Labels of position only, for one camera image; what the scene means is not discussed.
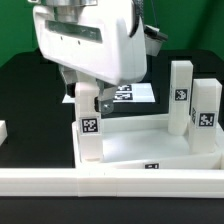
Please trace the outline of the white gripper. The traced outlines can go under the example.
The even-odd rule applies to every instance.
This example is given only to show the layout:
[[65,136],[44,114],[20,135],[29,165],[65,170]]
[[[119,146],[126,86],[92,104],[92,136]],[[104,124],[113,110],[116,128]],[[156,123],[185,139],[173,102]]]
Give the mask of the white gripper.
[[113,112],[118,85],[146,74],[144,25],[134,0],[36,0],[33,18],[39,49],[60,64],[68,96],[75,97],[75,70],[100,79],[95,106],[102,115]]

